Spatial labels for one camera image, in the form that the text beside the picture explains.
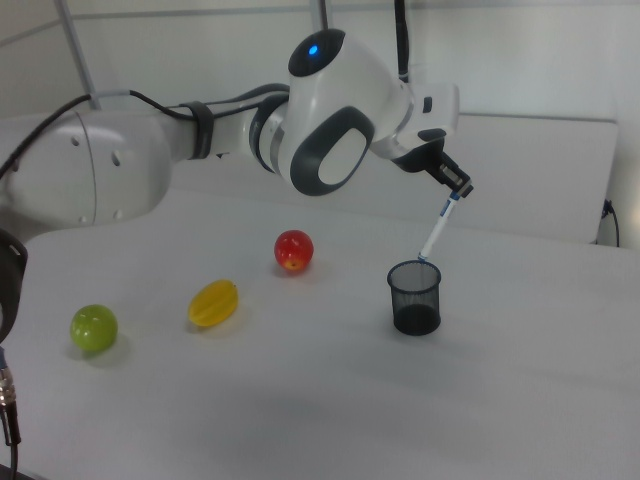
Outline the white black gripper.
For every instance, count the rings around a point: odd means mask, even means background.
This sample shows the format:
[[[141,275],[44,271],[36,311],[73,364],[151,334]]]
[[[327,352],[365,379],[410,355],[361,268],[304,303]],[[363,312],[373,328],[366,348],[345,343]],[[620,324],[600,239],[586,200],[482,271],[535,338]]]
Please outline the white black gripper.
[[[454,84],[409,83],[409,110],[395,133],[398,154],[393,162],[410,173],[431,172],[458,196],[474,189],[471,177],[444,152],[445,140],[457,128],[459,91]]]

